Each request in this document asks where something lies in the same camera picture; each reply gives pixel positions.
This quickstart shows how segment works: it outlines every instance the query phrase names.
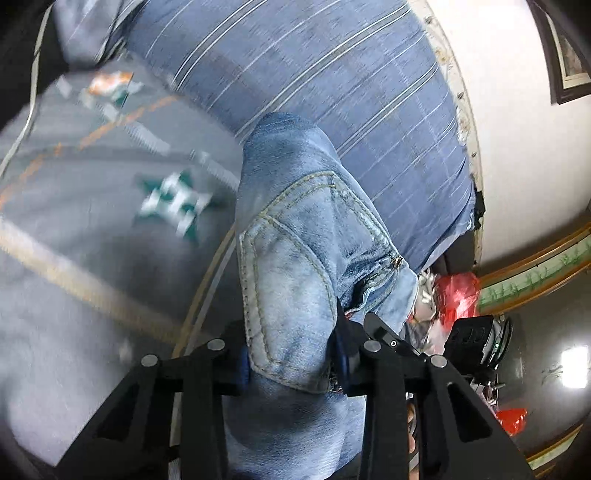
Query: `blue jeans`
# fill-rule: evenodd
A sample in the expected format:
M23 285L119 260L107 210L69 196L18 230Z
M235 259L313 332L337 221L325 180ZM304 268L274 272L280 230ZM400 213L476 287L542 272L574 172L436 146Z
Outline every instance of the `blue jeans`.
M335 393L327 341L336 302L395 332L417 276L332 143L314 124L264 117L244 146L236 202L249 390L225 399L235 477L324 479L360 450L364 398Z

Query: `ceiling light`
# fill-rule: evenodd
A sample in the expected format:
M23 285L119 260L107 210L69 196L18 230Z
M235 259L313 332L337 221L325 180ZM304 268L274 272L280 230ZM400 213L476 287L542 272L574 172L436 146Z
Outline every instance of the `ceiling light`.
M562 352L562 384L567 388L585 388L589 372L589 349L577 346Z

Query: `metal bolt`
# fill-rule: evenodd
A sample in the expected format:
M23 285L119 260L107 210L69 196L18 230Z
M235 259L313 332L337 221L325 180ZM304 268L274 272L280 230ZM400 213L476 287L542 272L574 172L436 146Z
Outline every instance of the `metal bolt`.
M153 367L157 363L158 357L153 353L149 353L148 355L143 356L141 359L141 364L143 367Z
M365 348L368 352L379 352L379 349L382 348L382 346L379 344L379 342L375 341L375 340L367 340L364 344L363 344L363 348Z
M214 338L213 340L208 341L207 348L213 350L214 352L219 352L223 350L226 346L226 342L224 342L221 338Z
M431 357L431 363L434 367L443 368L447 365L447 358L442 355L433 355Z

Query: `stitching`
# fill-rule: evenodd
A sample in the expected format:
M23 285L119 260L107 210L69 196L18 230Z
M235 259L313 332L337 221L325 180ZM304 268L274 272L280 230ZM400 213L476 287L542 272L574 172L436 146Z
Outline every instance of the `stitching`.
M333 172L319 172L319 173L314 173L311 175L308 175L306 177L303 177L302 179L300 179L299 181L293 183L290 187L288 187L287 189L285 189L277 198L275 198L275 200L273 200L273 202L271 202L271 204L269 204L268 207L266 207L261 213L259 213L259 215L256 216L255 220L251 223L250 227L248 229L252 229L254 226L255 221L257 220L264 220L266 221L266 223L268 223L271 227L273 227L275 229L275 231L283 236L284 238L287 238L310 262L310 264L312 265L312 267L316 270L316 273L318 273L320 279L322 280L322 283L324 284L324 288L326 290L327 293L327 298L329 300L329 306L330 306L330 310L331 310L331 314L333 316L333 321L336 318L336 312L335 312L335 308L334 305L332 305L331 299L332 297L335 296L334 291L331 287L329 287L328 283L326 282L326 280L324 279L324 276L322 275L322 272L319 270L318 266L312 261L312 259L310 258L308 252L305 251L305 249L302 248L301 245L299 245L298 243L296 243L293 238L289 235L287 235L285 232L282 231L282 229L284 229L285 231L289 232L289 229L283 225L281 222L279 222L278 220L276 220L276 218L273 218L271 216L268 215L268 211L274 207L275 205L277 205L279 202L283 201L289 193L291 193L292 190L294 190L297 186L301 185L304 182L308 182L316 177L322 177L322 176L327 176L330 177L330 180L334 181L334 177L336 176ZM370 233L374 233L377 230L378 236L381 237L382 241L384 239L389 239L388 236L384 235L384 232L382 231L382 226L378 223L378 222L368 222L368 219L365 218L363 215L361 215L362 213L365 213L366 216L369 216L370 218L373 218L373 214L365 207L365 205L361 202L361 200L359 200L357 198L357 195L354 194L354 192L350 191L350 189L348 189L348 191L345 194L345 189L340 189L337 187L336 184L331 183L331 184L323 184L323 185L316 185L308 190L306 190L305 192L303 192L302 194L298 195L298 197L296 197L294 200L292 200L288 205L284 206L281 208L281 210L277 213L277 216L280 215L282 212L284 212L285 210L291 208L293 205L295 205L296 203L298 203L299 201L301 201L303 198L305 198L306 196L309 196L310 194L320 190L320 189L324 189L324 188L330 188L331 192L337 192L338 195L341 197L341 199L345 202L345 204L351 209L351 211L355 214L355 216L359 219L359 221L365 226L365 228L368 230L368 232ZM264 318L265 318L265 313L263 308L261 307L261 302L259 300L259 294L258 294L258 266L256 263L256 248L255 248L255 241L256 239L260 236L260 234L262 234L264 231L264 229L259 228L258 232L256 233L256 235L250 236L250 235L242 235L241 237L248 241L250 244L250 248L252 250L252 256L253 256L253 274L254 274L254 284L253 284L253 288L254 288L254 300L256 302L256 307L258 309L258 319L259 319L259 325L261 328L261 336L262 336L262 345L263 345L263 351L265 353L265 357L267 358L267 361L271 364L275 364L275 365L279 365L279 366L284 366L292 371L299 371L299 372L303 372L305 374L309 374L309 375L314 375L315 376L315 372L313 371L309 371L309 370L305 370L299 367L295 367L292 366L286 362L282 362L279 361L277 359L272 358L270 351L269 351L269 345L267 342L267 333L265 332L265 326L264 326ZM243 278L246 278L246 265L245 262L242 263L242 275ZM378 275L378 277L380 277L380 280L387 280L387 277L391 276L392 272L383 272L381 275ZM370 284L368 284L368 286L373 287L375 285L375 282L370 282ZM251 298L250 292L248 291L248 288L246 285L244 285L243 287L243 299L244 299L244 305L245 305L245 314L246 314L246 318L247 318L247 341L248 341L248 346L249 348L252 349L252 345L254 342L254 337L252 334L252 329L250 328L250 326L248 324L250 324L251 319L254 320L253 317L251 317L251 311L249 308L249 299ZM297 385L297 386L304 386L306 387L307 385L299 383L299 382L292 382L290 380L285 379L283 376L281 375L277 375L274 372L271 372L267 367L262 366L260 364L258 364L251 356L251 361L252 363L258 368L260 369L262 372L265 372L269 377L279 380L280 382L284 382L286 384L290 384L290 385ZM322 372L317 378L316 378L316 387L319 386L319 384L325 380L325 376L326 376L326 370L324 372Z
M14 183L10 183L3 190L0 191L0 210L10 200L12 195L16 193L17 189L21 187L34 173L36 173L43 165L43 157L45 154L40 154L33 160L27 168L17 177Z
M266 334L264 332L265 328L264 328L263 321L262 321L262 319L265 317L265 314L264 314L264 311L263 311L263 309L261 307L261 303L259 301L259 294L258 294L258 289L257 289L257 285L258 285L258 266L256 264L256 249L255 249L255 245L254 245L255 240L257 239L257 237L260 235L261 232L262 232L262 229L259 230L259 232L254 237L249 237L248 238L248 241L250 243L250 246L251 246L251 249L252 249L252 255L253 255L253 262L252 263L253 263L253 271L254 271L254 276L255 276L255 281L254 281L254 297L255 297L255 301L256 301L256 308L259 311L258 317L261 319L261 321L259 323L261 325L261 336L262 336L262 340L263 340L263 347L264 347L263 350L265 352L265 356L267 357L267 360L269 360L271 363L274 363L274 364L277 364L277 365L283 365L285 367L291 368L291 369L296 370L298 372L303 372L303 373L307 373L307 374L313 374L314 372L311 372L309 370L305 370L305 369L299 368L299 367L292 367L291 365L288 365L285 362L281 362L279 360L276 360L273 357L271 357L271 354L269 352L269 346L268 346L268 343L267 343L267 340L266 340ZM300 249L299 245L296 245L289 237L287 237L287 238L294 244L294 246L296 246L298 249ZM306 253L304 253L304 252L302 252L302 253L308 258L308 260L310 260L309 257L306 255ZM327 288L326 282L324 282L324 279L322 279L322 280L323 280L323 283L324 283L324 287Z
M115 127L125 126L130 124L131 122L136 121L138 118L142 117L146 111L154 112L156 109L161 108L163 106L168 105L169 103L173 103L178 98L174 95L169 95L166 97L157 100L156 102L152 103L151 105L145 107L139 107L137 110L134 110L131 113L128 113L123 118L120 118L114 122L109 122L108 124L104 124L101 127L97 128L93 132L89 133L85 136L82 140L80 140L79 149L83 150L84 148L92 145L94 142L102 138L105 134L113 130Z
M299 197L295 198L290 203L288 203L286 206L284 206L281 210L279 210L277 212L277 214L275 216L279 217L283 212L285 212L286 210L289 210L296 203L299 203L304 198L306 198L306 197L312 195L314 192L316 192L318 190L322 190L322 189L333 189L333 190L336 190L337 189L337 186L334 183L329 183L329 184L317 185L315 187L312 187L310 190L302 193Z
M252 238L249 238L248 241L251 243L251 248L252 248L253 254L256 256L256 253L255 253L255 250L254 250L254 245L252 243L252 241L253 241ZM243 245L242 245L242 241L240 241L239 244L240 244L240 249L241 249L241 256L243 257ZM254 263L255 276L257 276L257 273L256 273L256 263L255 262L253 262L253 263ZM245 278L246 277L246 266L245 266L245 263L242 264L241 270L242 270L242 275ZM250 308L249 308L250 302L248 301L250 295L248 293L248 288L246 286L246 282L242 283L242 285L243 285L242 286L242 294L243 294L243 299L244 299L243 305L244 305L245 314L246 314L246 318L247 318L247 321L245 322L246 323L246 341L247 341L249 350L252 350L252 344L254 342L254 336L252 334L252 329L250 327L250 321L249 321L249 319L252 318L251 315L250 315ZM260 310L260 307L258 306L258 296L256 294L256 279L255 279L255 282L254 282L254 288L255 288L255 300L257 302L257 308ZM260 325L261 325L261 331L262 331L263 330L262 322L260 322ZM265 342L265 335L262 334L262 337L263 337L263 347L264 347L265 356L267 357L267 360L270 363L272 363L272 364L283 365L282 362L280 362L278 360L275 360L274 358L271 358L269 356L269 353L268 353L268 350L267 350L267 344ZM284 382L286 384L294 385L294 386L297 386L297 387L305 387L305 385L303 383L299 383L299 382L294 382L294 381L291 381L291 380L287 380L286 378L284 378L284 377L282 377L280 375L277 375L275 372L269 370L268 367L265 367L263 365L260 365L259 363L257 363L255 361L255 359L253 358L252 355L249 355L249 357L251 359L251 362L255 365L255 367L257 367L261 371L265 372L267 375L269 375L269 377L272 377L272 378L274 378L276 380L279 380L280 382ZM298 369L296 367L291 367L291 366L289 366L287 364L285 364L285 366L287 366L289 368L292 368L294 370L300 370L301 372L304 372L306 374L312 374L313 373L313 372L309 372L309 371L306 371L306 370L303 370L303 369ZM321 381L322 381L322 376L320 376L320 378L317 379L317 382L315 384L316 387L320 384Z
M298 181L292 183L289 187L287 187L285 190L283 190L283 192L281 192L279 194L279 196L277 196L267 207L265 207L260 213L259 215L257 215L253 221L251 222L251 224L247 227L246 230L252 228L252 226L254 225L254 223L256 222L256 220L260 217L260 216L265 216L267 215L268 211L271 210L274 206L276 206L279 202L283 201L283 199L285 197L287 197L293 190L295 190L297 187L299 187L301 184L303 183L307 183L310 180L314 180L315 178L318 177L331 177L330 179L332 180L332 184L334 185L335 190L339 193L339 196L345 201L345 203L347 204L347 206L349 206L349 208L351 208L352 212L358 217L358 219L363 223L363 225L365 226L365 228L368 229L368 231L370 233L375 232L377 229L377 233L378 235L381 237L381 240L383 243L385 243L386 245L388 245L389 249L392 249L393 244L392 241L389 237L389 235L387 235L387 232L384 232L384 228L382 227L382 225L377 221L377 219L375 218L374 214L369 211L369 209L363 204L363 202L361 202L361 200L359 200L359 198L357 197L357 195L351 191L348 187L348 193L345 195L343 194L343 192L345 192L345 189L340 188L335 181L335 178L339 181L342 182L342 180L340 179L340 177L338 175L336 175L333 171L320 171L320 172L316 172L316 173L311 173L309 175L306 175L305 177L302 177L301 179L299 179ZM357 208L353 207L350 204L350 199L349 197L351 197L351 199L361 208L361 212L359 212L357 210ZM368 216L370 219L372 219L372 224L368 224L367 221L362 218L361 216L359 216L360 213L364 213L366 216Z
M261 134L265 133L267 130L269 130L271 127L276 127L277 125L281 125L281 124L293 124L296 125L297 122L299 120L296 120L295 118L284 118L283 120L276 120L272 123L268 123L265 125L258 125L255 127L256 131L253 131L251 134L250 138L258 138L261 136Z
M390 278L388 279L388 281L390 282L390 285L386 289L386 292L384 292L377 299L375 299L373 301L373 303L365 306L365 310L367 312L371 312L374 308L376 308L378 306L378 303L380 303L381 301L383 301L383 299L388 297L392 293L392 290L394 289L396 284L398 283L396 280L398 280L398 274L400 273L400 270L398 268L395 268L390 273L391 273L391 275L390 275Z

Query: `picture frame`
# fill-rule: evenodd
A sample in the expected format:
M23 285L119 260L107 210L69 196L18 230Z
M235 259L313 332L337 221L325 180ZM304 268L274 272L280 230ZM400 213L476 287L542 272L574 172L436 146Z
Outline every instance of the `picture frame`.
M566 103L591 94L590 70L577 45L533 0L528 5L540 33L548 67L551 103Z

